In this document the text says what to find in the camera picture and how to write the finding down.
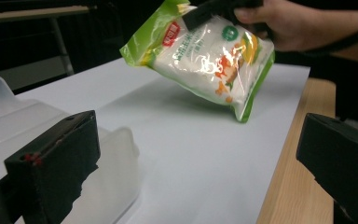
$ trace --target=green and white package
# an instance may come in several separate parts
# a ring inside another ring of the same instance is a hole
[[[274,46],[214,16],[191,32],[186,0],[165,0],[120,49],[126,63],[147,66],[183,88],[235,111],[246,122],[257,90],[274,63]]]

